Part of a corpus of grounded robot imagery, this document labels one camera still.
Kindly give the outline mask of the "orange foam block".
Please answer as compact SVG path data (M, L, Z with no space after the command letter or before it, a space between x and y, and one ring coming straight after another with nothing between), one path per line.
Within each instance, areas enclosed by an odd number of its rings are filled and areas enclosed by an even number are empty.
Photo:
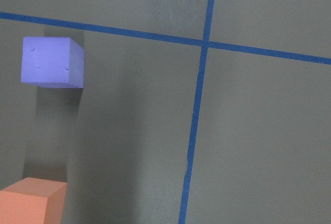
M1 190L1 223L61 223L67 183L27 177Z

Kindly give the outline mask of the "purple foam block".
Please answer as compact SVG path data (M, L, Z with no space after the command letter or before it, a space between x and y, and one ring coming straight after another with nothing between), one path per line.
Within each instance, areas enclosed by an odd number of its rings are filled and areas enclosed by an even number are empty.
M46 88L83 88L84 49L69 37L24 37L21 82Z

